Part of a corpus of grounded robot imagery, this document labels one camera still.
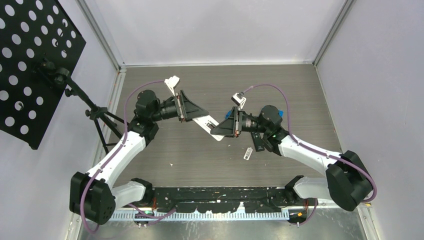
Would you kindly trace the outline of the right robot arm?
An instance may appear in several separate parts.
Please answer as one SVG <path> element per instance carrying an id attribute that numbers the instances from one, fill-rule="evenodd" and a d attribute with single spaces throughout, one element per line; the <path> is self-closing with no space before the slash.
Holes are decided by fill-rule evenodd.
<path id="1" fill-rule="evenodd" d="M 242 132 L 262 135 L 268 152 L 296 160 L 322 174 L 322 178 L 298 176 L 288 185 L 285 198 L 291 205 L 304 199 L 327 199 L 352 212 L 360 203 L 376 197 L 376 184 L 359 156 L 326 150 L 303 141 L 281 126 L 283 119 L 273 105 L 264 106 L 258 116 L 233 107 L 229 117 L 214 125 L 212 135 L 236 138 Z"/>

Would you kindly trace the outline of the white air conditioner remote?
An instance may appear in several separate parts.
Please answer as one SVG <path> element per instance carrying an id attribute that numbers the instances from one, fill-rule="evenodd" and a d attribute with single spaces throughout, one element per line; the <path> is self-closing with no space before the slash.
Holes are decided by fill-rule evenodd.
<path id="1" fill-rule="evenodd" d="M 215 140 L 221 141 L 224 139 L 223 135 L 212 134 L 211 130 L 214 129 L 219 123 L 210 115 L 200 116 L 192 119 L 199 125 L 205 132 L 212 136 Z"/>

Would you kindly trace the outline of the black remote control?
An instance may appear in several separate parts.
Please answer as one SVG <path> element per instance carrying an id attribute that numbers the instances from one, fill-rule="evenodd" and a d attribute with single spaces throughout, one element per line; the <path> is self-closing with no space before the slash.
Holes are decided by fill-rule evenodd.
<path id="1" fill-rule="evenodd" d="M 251 138 L 256 152 L 265 151 L 264 142 L 258 132 L 251 132 Z"/>

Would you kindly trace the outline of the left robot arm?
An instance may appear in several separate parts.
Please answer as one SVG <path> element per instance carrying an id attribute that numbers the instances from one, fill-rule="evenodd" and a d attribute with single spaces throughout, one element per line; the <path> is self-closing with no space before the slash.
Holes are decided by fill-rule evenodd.
<path id="1" fill-rule="evenodd" d="M 129 163 L 155 138 L 158 121 L 177 118 L 195 122 L 206 133 L 218 125 L 209 112 L 187 98 L 183 91 L 160 101 L 152 90 L 137 96 L 134 118 L 122 138 L 96 166 L 85 173 L 76 172 L 70 180 L 69 209 L 98 225 L 105 224 L 117 208 L 138 203 L 148 207 L 154 199 L 150 182 L 133 178 L 115 187 L 119 175 Z"/>

